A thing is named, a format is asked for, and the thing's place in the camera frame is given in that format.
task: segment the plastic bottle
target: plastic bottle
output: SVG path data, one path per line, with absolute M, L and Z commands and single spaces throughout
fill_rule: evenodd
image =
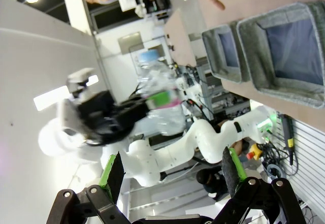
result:
M 149 50 L 139 55 L 140 93 L 147 97 L 162 90 L 169 92 L 171 102 L 151 110 L 148 117 L 162 135 L 174 135 L 184 130 L 185 116 L 176 92 L 176 75 L 164 63 L 158 61 L 158 58 L 157 50 Z

